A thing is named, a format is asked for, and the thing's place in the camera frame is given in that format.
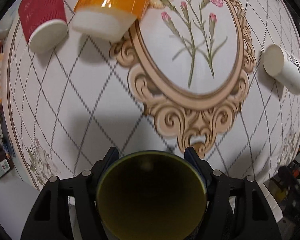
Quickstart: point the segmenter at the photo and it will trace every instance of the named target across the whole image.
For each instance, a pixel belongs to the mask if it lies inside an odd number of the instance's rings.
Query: diamond pattern
[[[241,114],[229,131],[217,135],[205,159],[230,176],[250,174],[262,181],[275,173],[289,128],[300,130],[300,97],[290,95],[265,73],[262,53],[275,43],[300,57],[300,42],[281,0],[239,1],[246,11],[258,66],[249,76],[250,92]],[[77,0],[64,3],[69,33],[55,49],[33,57],[21,25],[17,27],[8,90],[19,144],[15,149],[20,146],[28,160],[26,149],[37,138],[62,179],[90,169],[110,146],[121,155],[163,150],[183,157],[177,138],[160,135],[153,118],[143,115],[143,103],[129,90],[129,69],[109,56],[111,44],[72,30]],[[35,179],[33,183],[41,188]]]

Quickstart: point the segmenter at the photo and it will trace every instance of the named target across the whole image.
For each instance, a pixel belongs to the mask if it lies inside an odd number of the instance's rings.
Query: cup bottom
[[[87,8],[76,12],[72,27],[78,32],[117,42],[136,19],[133,14],[115,9],[95,11]]]
[[[53,19],[41,24],[31,34],[29,48],[34,53],[44,53],[55,47],[68,33],[67,23]]]

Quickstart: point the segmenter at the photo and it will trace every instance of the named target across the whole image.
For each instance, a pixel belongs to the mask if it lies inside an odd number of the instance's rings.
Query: leaf print
[[[292,126],[290,126],[279,151],[281,156],[277,168],[288,165],[294,159],[295,156],[293,153],[296,147],[295,137],[296,132],[292,129]]]
[[[226,39],[218,47],[215,48],[214,52],[211,55],[211,60],[213,60],[218,50],[222,48],[222,46],[226,43],[227,40],[228,40],[228,36],[226,36]]]
[[[208,56],[201,49],[198,49],[198,51],[204,56],[206,61],[209,61]]]
[[[30,157],[30,163],[27,165],[36,176],[38,183],[44,186],[51,176],[60,174],[60,171],[52,162],[47,151],[41,147],[37,138],[35,142],[36,145],[30,145],[30,148],[27,149]]]

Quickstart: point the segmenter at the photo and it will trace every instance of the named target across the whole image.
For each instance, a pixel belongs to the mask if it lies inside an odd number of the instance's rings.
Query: paper cup
[[[118,42],[134,21],[141,19],[150,0],[78,0],[74,30]]]
[[[68,32],[63,0],[22,0],[18,12],[28,46],[35,53],[52,49]]]
[[[278,45],[270,45],[263,55],[266,72],[295,95],[300,94],[300,60]]]

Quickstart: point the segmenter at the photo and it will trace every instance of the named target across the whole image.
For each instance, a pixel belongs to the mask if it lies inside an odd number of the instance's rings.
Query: white paper cup
[[[263,55],[266,72],[292,94],[300,94],[300,59],[278,45],[270,45]]]

